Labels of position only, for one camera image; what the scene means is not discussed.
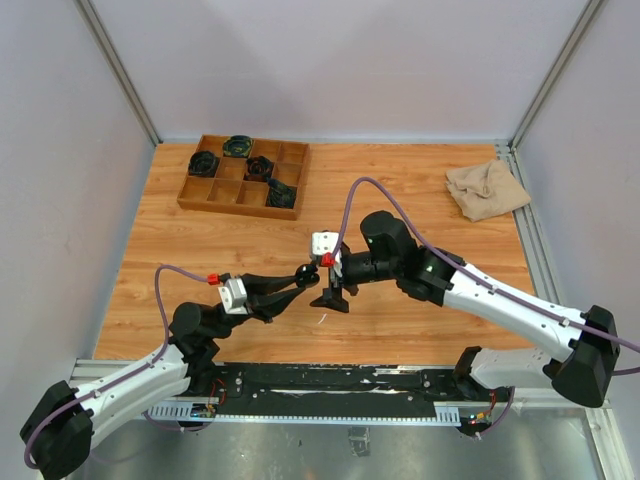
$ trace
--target wooden table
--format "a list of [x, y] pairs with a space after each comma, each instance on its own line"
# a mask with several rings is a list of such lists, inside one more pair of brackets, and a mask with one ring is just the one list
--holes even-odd
[[[176, 196], [195, 145], [158, 147], [96, 350], [100, 359], [137, 359], [160, 344], [153, 292], [161, 263], [192, 272], [289, 275], [308, 261], [314, 231], [337, 230], [353, 181], [380, 180], [433, 244], [488, 274], [532, 292], [512, 215], [478, 223], [464, 218], [445, 188], [445, 171], [495, 157], [491, 145], [312, 145], [308, 184], [297, 221], [182, 210]], [[360, 221], [393, 207], [374, 187], [356, 194], [345, 241], [364, 250]], [[250, 320], [218, 341], [216, 359], [244, 362], [327, 362], [450, 365], [467, 346], [529, 346], [481, 318], [406, 297], [394, 283], [363, 285], [351, 313], [311, 308], [326, 286], [303, 293], [274, 323]], [[185, 301], [215, 304], [217, 289], [166, 272], [161, 292], [169, 317]]]

